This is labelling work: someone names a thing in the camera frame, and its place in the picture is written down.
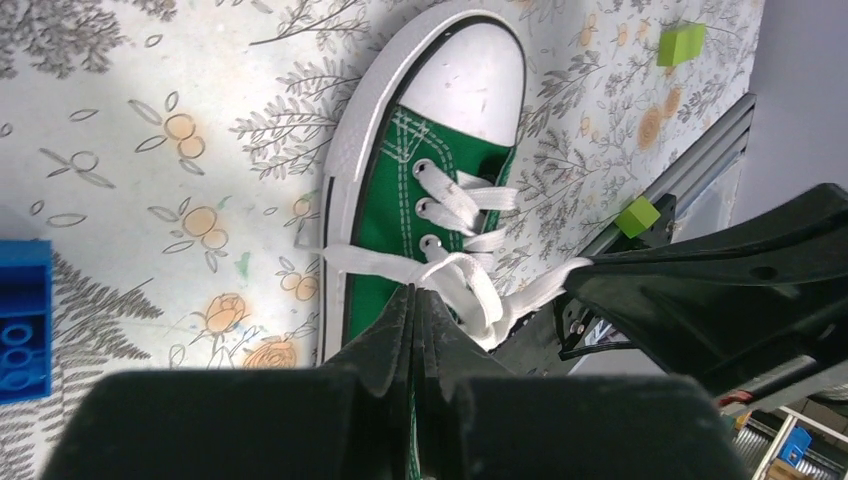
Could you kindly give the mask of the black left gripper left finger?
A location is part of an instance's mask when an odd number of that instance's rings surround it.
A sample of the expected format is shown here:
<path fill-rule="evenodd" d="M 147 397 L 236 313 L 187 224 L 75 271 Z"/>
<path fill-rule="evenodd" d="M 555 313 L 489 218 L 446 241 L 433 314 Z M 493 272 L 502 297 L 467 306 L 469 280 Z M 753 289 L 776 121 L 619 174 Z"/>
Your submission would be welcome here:
<path fill-rule="evenodd" d="M 414 290 L 316 368 L 145 370 L 98 381 L 47 479 L 409 479 Z"/>

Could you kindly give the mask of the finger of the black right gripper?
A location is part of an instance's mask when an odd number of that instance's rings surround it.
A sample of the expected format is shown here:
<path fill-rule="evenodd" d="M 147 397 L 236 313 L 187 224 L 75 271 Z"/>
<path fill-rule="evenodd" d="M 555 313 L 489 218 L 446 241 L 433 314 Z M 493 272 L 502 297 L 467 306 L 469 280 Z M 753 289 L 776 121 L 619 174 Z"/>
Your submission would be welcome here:
<path fill-rule="evenodd" d="M 565 290 L 664 371 L 773 392 L 847 359 L 847 194 L 819 184 L 731 228 L 599 255 Z"/>

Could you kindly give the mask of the green canvas sneaker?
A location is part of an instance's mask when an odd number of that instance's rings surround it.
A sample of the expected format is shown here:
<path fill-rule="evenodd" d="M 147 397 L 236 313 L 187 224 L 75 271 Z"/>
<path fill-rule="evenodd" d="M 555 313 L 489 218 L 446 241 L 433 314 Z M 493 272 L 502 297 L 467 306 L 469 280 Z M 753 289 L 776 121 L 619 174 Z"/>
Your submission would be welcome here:
<path fill-rule="evenodd" d="M 590 265 L 508 295 L 493 280 L 525 83 L 514 28 L 452 2 L 401 28 L 350 98 L 325 165 L 319 365 L 297 378 L 326 478 L 552 473 L 529 406 L 552 400 L 491 356 Z"/>

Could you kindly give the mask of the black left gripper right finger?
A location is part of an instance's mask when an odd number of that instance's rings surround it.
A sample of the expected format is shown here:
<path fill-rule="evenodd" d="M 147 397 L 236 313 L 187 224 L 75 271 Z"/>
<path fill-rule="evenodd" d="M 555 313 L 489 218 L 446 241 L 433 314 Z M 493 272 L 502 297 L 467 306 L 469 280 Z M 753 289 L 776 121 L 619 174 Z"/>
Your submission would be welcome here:
<path fill-rule="evenodd" d="M 726 426 L 693 381 L 509 372 L 418 290 L 420 470 L 435 479 L 743 479 Z"/>

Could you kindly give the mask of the floral table mat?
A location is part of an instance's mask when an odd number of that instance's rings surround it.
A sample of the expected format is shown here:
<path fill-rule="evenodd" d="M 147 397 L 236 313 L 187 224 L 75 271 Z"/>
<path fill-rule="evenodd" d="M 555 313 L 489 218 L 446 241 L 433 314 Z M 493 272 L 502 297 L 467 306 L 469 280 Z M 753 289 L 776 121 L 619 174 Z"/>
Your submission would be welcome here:
<path fill-rule="evenodd" d="M 37 478 L 120 370 L 307 366 L 330 139 L 425 1 L 5 1 L 1 235 L 52 244 L 52 391 L 1 409 Z M 491 1 L 528 82 L 493 280 L 575 256 L 747 91 L 760 1 Z M 657 65 L 660 35 L 706 25 Z"/>

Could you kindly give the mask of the lime green block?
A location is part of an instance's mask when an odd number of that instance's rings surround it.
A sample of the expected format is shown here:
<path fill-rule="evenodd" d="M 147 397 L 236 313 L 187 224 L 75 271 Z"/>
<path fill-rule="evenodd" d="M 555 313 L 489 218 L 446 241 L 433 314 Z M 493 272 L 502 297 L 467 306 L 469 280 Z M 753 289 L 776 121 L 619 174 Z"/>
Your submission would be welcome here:
<path fill-rule="evenodd" d="M 660 35 L 657 65 L 673 67 L 697 58 L 703 49 L 706 25 L 687 23 Z"/>

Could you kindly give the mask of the blue plastic cap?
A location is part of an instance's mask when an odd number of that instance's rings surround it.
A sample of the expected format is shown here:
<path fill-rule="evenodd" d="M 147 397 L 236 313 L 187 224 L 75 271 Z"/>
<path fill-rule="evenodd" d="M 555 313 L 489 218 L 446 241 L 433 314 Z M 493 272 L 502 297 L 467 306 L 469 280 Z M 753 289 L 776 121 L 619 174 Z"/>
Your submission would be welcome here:
<path fill-rule="evenodd" d="M 48 241 L 1 242 L 1 403 L 51 393 L 52 250 Z"/>

